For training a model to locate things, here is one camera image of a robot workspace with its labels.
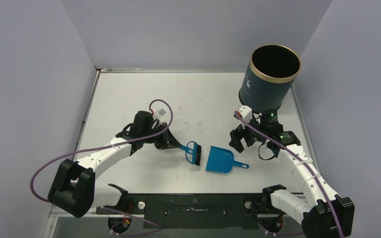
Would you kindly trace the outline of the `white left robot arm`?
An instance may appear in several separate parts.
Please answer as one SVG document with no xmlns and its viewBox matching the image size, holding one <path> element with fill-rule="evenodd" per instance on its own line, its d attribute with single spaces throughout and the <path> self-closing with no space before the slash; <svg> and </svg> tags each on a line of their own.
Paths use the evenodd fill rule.
<svg viewBox="0 0 381 238">
<path fill-rule="evenodd" d="M 112 183 L 97 186 L 96 180 L 144 144 L 153 144 L 158 150 L 180 148 L 180 143 L 167 129 L 168 124 L 162 121 L 165 114 L 164 109 L 154 113 L 139 111 L 133 123 L 116 134 L 104 149 L 75 161 L 62 161 L 48 194 L 50 203 L 77 218 L 101 206 L 123 213 L 128 207 L 128 199 L 122 196 L 125 190 Z"/>
</svg>

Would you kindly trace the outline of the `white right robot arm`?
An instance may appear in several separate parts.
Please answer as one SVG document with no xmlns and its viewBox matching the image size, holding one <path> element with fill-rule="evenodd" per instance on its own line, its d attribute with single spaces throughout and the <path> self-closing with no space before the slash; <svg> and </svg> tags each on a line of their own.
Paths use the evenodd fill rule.
<svg viewBox="0 0 381 238">
<path fill-rule="evenodd" d="M 230 133 L 231 146 L 242 152 L 242 140 L 247 146 L 262 142 L 287 168 L 305 197 L 301 200 L 283 186 L 271 186 L 263 190 L 266 195 L 261 198 L 262 209 L 268 213 L 278 209 L 289 215 L 302 226 L 307 238 L 351 236 L 354 202 L 350 197 L 342 197 L 327 183 L 298 137 L 292 131 L 283 130 L 276 112 L 262 114 L 257 120 L 251 111 L 235 110 L 234 117 L 241 124 Z"/>
</svg>

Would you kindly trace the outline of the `blue hand brush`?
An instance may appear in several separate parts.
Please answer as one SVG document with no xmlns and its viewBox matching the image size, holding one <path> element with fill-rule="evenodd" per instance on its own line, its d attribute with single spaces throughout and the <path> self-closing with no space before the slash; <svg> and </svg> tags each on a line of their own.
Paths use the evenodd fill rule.
<svg viewBox="0 0 381 238">
<path fill-rule="evenodd" d="M 185 159 L 192 165 L 200 166 L 202 147 L 195 141 L 189 141 L 181 145 L 180 149 L 185 152 Z"/>
</svg>

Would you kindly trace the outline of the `blue plastic dustpan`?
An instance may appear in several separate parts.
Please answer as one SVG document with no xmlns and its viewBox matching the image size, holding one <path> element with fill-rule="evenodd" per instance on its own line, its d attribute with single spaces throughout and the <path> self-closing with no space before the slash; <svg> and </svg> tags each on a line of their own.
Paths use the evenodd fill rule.
<svg viewBox="0 0 381 238">
<path fill-rule="evenodd" d="M 233 167 L 248 169 L 249 165 L 234 160 L 232 151 L 211 146 L 205 170 L 213 173 L 227 174 Z"/>
</svg>

